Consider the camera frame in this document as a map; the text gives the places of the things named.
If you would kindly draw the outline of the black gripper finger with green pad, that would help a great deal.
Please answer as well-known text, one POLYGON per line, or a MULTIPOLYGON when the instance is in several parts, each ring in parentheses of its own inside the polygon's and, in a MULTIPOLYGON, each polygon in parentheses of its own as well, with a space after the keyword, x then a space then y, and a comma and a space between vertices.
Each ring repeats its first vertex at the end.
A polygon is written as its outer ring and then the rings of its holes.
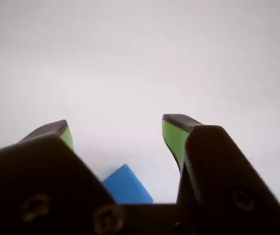
POLYGON ((112 235, 124 213, 54 132, 0 149, 0 235, 112 235))
POLYGON ((223 127, 164 114, 162 136, 192 234, 280 235, 280 202, 223 127))

